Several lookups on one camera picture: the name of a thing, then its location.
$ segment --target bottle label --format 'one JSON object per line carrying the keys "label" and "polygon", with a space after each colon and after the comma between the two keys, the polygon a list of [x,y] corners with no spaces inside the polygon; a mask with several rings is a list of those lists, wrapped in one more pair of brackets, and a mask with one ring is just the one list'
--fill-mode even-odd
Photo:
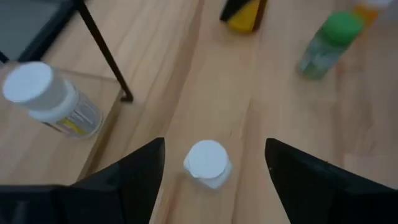
{"label": "bottle label", "polygon": [[340,58],[345,48],[335,47],[315,36],[299,63],[300,71],[309,78],[322,78]]}
{"label": "bottle label", "polygon": [[75,109],[56,123],[46,123],[53,129],[74,138],[82,138],[95,132],[102,122],[102,114],[86,95],[79,90],[78,103]]}

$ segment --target green bottle cap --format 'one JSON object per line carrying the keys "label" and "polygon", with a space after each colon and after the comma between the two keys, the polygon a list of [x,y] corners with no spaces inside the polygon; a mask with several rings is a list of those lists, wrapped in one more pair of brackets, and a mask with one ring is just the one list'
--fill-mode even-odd
{"label": "green bottle cap", "polygon": [[321,35],[333,45],[346,46],[364,29],[364,22],[349,12],[333,13],[320,29]]}

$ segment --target white pill bottle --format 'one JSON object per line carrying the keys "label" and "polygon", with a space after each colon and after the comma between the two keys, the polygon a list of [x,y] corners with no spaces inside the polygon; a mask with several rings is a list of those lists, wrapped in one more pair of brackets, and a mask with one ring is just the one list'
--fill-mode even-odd
{"label": "white pill bottle", "polygon": [[220,188],[232,171],[225,148],[214,140],[196,143],[183,162],[190,175],[211,189]]}
{"label": "white pill bottle", "polygon": [[101,126],[98,107],[45,63],[24,63],[12,70],[2,92],[7,100],[28,109],[29,116],[68,137],[88,138]]}

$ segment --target white lid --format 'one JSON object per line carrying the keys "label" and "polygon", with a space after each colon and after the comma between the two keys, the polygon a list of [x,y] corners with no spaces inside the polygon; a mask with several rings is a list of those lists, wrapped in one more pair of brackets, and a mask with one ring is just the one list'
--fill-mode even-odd
{"label": "white lid", "polygon": [[213,140],[196,143],[187,156],[191,175],[199,178],[214,178],[224,172],[228,155],[224,147]]}
{"label": "white lid", "polygon": [[49,110],[65,99],[67,89],[49,65],[29,62],[8,74],[2,93],[7,100],[30,110]]}

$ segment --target yellow object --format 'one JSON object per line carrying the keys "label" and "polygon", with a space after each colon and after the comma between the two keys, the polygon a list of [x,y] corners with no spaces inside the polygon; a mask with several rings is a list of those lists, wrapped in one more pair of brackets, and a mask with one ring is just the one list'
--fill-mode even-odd
{"label": "yellow object", "polygon": [[365,21],[365,26],[369,26],[373,21],[379,17],[380,9],[369,8],[364,5],[357,5],[354,8],[354,13]]}
{"label": "yellow object", "polygon": [[228,22],[228,26],[238,32],[251,32],[256,21],[260,0],[248,2]]}
{"label": "yellow object", "polygon": [[71,122],[70,120],[68,120],[66,118],[64,118],[62,120],[62,123],[65,126],[68,126],[69,128],[72,128],[76,133],[79,133],[79,134],[82,134],[82,135],[86,134],[86,132],[84,130],[80,129],[77,125],[75,125],[73,122]]}
{"label": "yellow object", "polygon": [[228,0],[220,19],[237,32],[254,32],[259,28],[265,6],[266,0]]}

